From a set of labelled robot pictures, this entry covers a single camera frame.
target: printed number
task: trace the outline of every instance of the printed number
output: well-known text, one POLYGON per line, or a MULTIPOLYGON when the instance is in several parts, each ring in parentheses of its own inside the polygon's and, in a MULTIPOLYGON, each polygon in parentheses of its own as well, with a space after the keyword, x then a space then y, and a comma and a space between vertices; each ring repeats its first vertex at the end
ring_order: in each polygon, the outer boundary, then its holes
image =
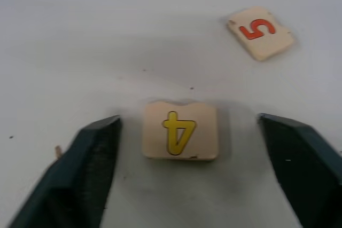
POLYGON ((268 28, 268 32, 270 32, 271 34, 276 33, 276 29, 274 28, 272 23, 264 19, 258 19, 251 22, 251 29, 253 33, 250 33, 244 26, 240 26, 239 29, 246 36, 246 38, 248 38, 249 40, 253 40, 264 35, 263 32, 258 30, 258 27, 260 25, 265 25, 268 28))
POLYGON ((167 128, 167 151, 171 155, 180 155, 186 144, 190 140, 193 131, 196 128, 196 122, 192 120, 178 120, 176 112, 169 112, 168 119, 164 120, 162 125, 167 128), (178 130, 184 129, 178 139, 178 130))

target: wooden tile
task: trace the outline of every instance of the wooden tile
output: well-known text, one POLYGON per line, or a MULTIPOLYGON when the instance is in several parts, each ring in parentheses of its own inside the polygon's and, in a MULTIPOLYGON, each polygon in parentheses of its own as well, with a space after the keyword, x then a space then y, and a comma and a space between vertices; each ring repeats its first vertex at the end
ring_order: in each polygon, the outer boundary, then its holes
POLYGON ((263 7, 256 6, 234 14, 227 25, 258 61, 285 51, 294 42, 291 32, 278 24, 263 7))
POLYGON ((143 153, 148 158, 212 160, 217 157, 216 109, 203 103, 146 106, 143 153))

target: number tile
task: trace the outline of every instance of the number tile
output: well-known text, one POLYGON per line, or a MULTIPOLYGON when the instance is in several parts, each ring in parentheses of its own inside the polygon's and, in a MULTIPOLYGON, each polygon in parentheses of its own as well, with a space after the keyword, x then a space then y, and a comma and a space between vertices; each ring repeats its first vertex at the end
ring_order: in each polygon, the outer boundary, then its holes
POLYGON ((259 6, 232 15, 227 26, 257 61, 285 51, 294 42, 291 32, 259 6))
POLYGON ((148 158, 212 160, 219 151, 216 108, 204 103, 148 104, 143 154, 148 158))

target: white table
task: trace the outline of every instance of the white table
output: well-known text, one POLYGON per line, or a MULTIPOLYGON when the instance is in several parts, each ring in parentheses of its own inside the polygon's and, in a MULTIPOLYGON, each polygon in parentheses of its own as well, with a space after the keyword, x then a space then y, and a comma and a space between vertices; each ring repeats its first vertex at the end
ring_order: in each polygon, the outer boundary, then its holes
POLYGON ((340 0, 0 0, 0 7, 0 227, 56 145, 66 148, 79 128, 114 114, 125 126, 103 228, 300 227, 255 116, 309 123, 342 148, 340 0), (264 63, 225 27, 227 15, 253 5, 297 37, 264 63), (142 157, 142 111, 156 99, 216 105, 220 158, 142 157))

